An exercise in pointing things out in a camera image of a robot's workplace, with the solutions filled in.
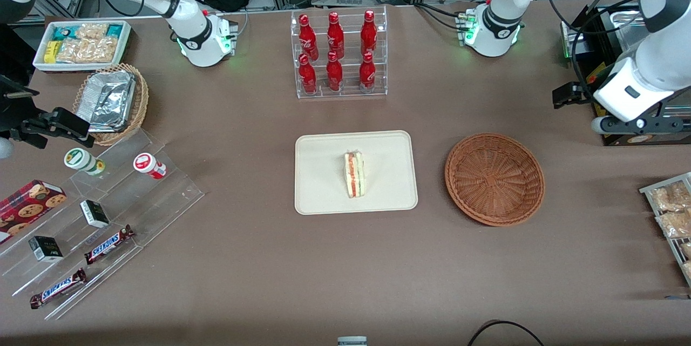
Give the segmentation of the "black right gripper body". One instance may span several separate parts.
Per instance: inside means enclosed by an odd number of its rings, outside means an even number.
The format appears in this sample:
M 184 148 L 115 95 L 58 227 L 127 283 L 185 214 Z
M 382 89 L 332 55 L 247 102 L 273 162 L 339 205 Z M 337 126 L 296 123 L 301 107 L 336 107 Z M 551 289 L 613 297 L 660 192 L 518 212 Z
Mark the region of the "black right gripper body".
M 22 123 L 38 115 L 33 97 L 40 92 L 21 86 L 1 75 L 1 133 L 2 137 L 27 142 L 28 134 L 21 130 Z

